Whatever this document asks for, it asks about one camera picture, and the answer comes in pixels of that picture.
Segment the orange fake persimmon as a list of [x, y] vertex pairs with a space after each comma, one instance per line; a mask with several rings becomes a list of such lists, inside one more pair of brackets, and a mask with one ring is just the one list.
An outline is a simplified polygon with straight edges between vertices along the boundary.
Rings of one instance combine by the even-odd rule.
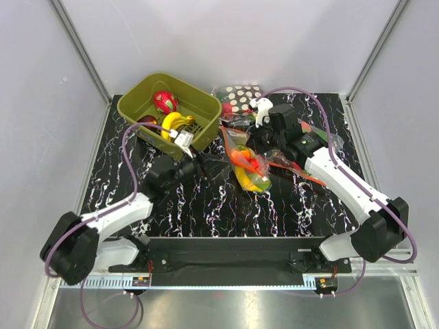
[[250, 165], [250, 159], [252, 158], [254, 158], [253, 151], [243, 145], [237, 145], [232, 148], [230, 152], [232, 162], [242, 167], [244, 165]]

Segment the clear orange-zip fruit bag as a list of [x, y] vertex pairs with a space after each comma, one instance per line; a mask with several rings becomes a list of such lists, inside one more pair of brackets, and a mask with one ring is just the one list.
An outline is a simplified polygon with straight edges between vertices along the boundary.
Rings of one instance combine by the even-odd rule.
[[224, 126], [221, 126], [220, 130], [226, 155], [241, 188], [254, 193], [267, 192], [272, 185], [269, 179], [269, 164], [246, 145], [250, 135]]

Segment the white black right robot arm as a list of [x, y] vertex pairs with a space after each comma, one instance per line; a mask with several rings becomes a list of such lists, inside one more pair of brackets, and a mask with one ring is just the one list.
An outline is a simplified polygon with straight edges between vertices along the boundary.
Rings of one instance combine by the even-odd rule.
[[409, 206], [401, 197], [390, 199], [361, 179], [335, 154], [332, 143], [315, 131], [304, 132], [289, 104], [252, 100], [256, 120], [251, 137], [260, 154], [280, 151], [323, 182], [352, 212], [357, 229], [330, 236], [311, 255], [318, 271], [328, 271], [341, 258], [359, 256], [375, 263], [407, 236]]

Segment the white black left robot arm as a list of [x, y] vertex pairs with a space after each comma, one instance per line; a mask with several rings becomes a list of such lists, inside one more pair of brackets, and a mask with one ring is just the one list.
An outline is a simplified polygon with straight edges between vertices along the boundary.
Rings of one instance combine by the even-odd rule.
[[95, 212], [66, 212], [59, 218], [40, 251], [46, 274], [75, 285], [94, 271], [143, 270], [148, 262], [146, 244], [132, 236], [113, 239], [112, 235], [150, 217], [180, 184], [212, 180], [227, 165], [225, 160], [204, 152], [186, 154], [179, 163], [168, 155], [158, 156], [143, 184], [135, 185], [126, 198]]

